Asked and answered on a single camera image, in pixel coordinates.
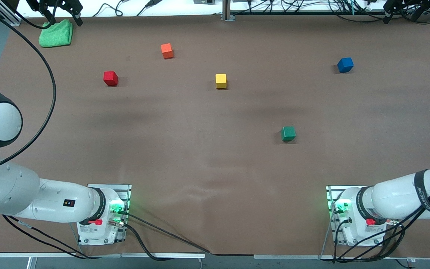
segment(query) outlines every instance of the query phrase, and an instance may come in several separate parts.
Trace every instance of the black sticker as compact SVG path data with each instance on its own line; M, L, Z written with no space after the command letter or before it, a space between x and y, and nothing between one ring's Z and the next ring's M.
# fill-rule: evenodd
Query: black sticker
M75 204L75 200L64 199L63 206L74 207L74 204Z

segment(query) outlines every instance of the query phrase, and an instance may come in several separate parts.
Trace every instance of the red button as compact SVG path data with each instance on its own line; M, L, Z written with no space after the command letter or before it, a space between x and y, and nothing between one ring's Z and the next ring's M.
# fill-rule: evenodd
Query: red button
M89 223L94 223L95 225L102 225L102 220L94 220L94 221L88 221Z
M366 220L366 224L367 224L367 225L375 225L375 224L376 224L376 221L375 221L375 220L373 220L373 219L367 219L367 220Z

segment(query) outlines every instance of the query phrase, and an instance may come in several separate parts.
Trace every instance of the green cube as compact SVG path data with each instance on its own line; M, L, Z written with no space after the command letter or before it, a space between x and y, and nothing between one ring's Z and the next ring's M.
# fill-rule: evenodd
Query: green cube
M296 133L295 133L295 127L293 126L285 126L281 130L281 139L285 142L291 141L295 139Z

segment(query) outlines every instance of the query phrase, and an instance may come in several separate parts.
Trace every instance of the white circular cap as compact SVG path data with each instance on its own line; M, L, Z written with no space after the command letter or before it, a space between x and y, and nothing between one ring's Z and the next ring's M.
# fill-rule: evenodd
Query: white circular cap
M21 130L22 117L10 103L0 103L0 141L14 139Z

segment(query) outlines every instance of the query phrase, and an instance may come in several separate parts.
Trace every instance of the cube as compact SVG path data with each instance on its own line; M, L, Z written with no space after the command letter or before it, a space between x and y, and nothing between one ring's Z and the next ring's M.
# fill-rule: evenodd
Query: cube
M281 140L288 142L295 139L295 127L293 126L285 126L281 129Z
M164 59L174 58L174 51L170 43L160 45L162 48L162 56Z
M216 74L215 75L215 85L217 89L227 88L227 75L226 74Z
M117 86L117 83L119 82L119 77L114 71L105 71L104 82L106 82L107 86Z
M340 73L349 72L351 68L353 68L353 66L355 65L353 63L353 60L350 57L343 58L338 62L338 70Z

